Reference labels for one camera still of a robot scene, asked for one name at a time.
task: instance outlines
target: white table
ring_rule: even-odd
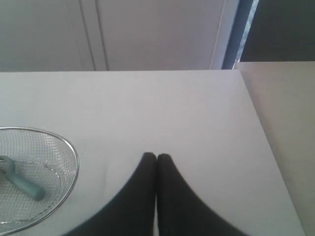
[[[315,62],[241,70],[306,235],[315,232]]]
[[[69,139],[65,203],[20,236],[57,236],[120,190],[145,151],[166,152],[213,210],[251,236],[304,236],[239,71],[1,73],[0,124]]]

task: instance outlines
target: tabletop surface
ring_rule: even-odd
[[[192,189],[251,236],[303,236],[239,71],[0,73],[1,126],[77,149],[73,192],[19,236],[57,236],[109,202],[145,151],[169,153]]]
[[[240,69],[306,235],[315,232],[315,62]]]

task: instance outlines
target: teal plastic clip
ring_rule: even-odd
[[[7,170],[5,170],[4,177],[17,189],[35,201],[40,201],[45,197],[45,189],[15,173],[15,163],[11,158],[0,156],[0,160],[4,160],[9,164]]]

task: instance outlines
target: metal strainer rim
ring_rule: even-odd
[[[75,150],[74,146],[67,140],[65,139],[64,137],[58,135],[58,134],[55,134],[53,132],[50,132],[50,131],[46,131],[46,130],[43,130],[43,129],[36,129],[36,128],[29,128],[29,127],[18,127],[18,126],[10,126],[10,127],[0,127],[0,131],[1,130],[10,130],[10,129],[15,129],[15,130],[25,130],[25,131],[32,131],[32,132],[38,132],[38,133],[45,133],[45,134],[48,134],[48,135],[51,135],[61,141],[63,141],[64,143],[67,144],[67,146],[71,149],[71,151],[73,152],[73,155],[74,155],[74,159],[75,159],[75,166],[76,166],[76,170],[75,170],[75,176],[73,178],[73,181],[69,187],[69,189],[67,190],[67,192],[64,194],[64,196],[59,200],[59,202],[56,203],[56,205],[51,209],[49,210],[49,212],[47,212],[46,214],[44,214],[42,217],[38,218],[37,220],[33,221],[33,222],[30,222],[28,224],[25,224],[21,227],[18,227],[16,229],[13,229],[13,230],[9,230],[9,231],[6,231],[6,232],[0,232],[0,236],[5,236],[5,235],[9,235],[9,234],[13,234],[13,233],[16,233],[16,232],[19,232],[21,230],[25,230],[25,229],[28,229],[38,223],[40,223],[41,221],[43,221],[44,219],[46,219],[48,216],[50,216],[55,210],[57,210],[61,204],[67,199],[67,197],[69,196],[69,194],[72,192],[73,190],[73,187],[77,181],[77,178],[78,178],[78,174],[79,174],[79,159],[78,159],[78,153],[77,151]]]

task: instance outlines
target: mesh basket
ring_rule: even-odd
[[[0,127],[0,155],[14,160],[16,173],[42,186],[36,202],[0,174],[0,236],[35,225],[55,211],[73,189],[78,175],[74,147],[59,135],[38,129]],[[6,169],[7,163],[0,162]]]

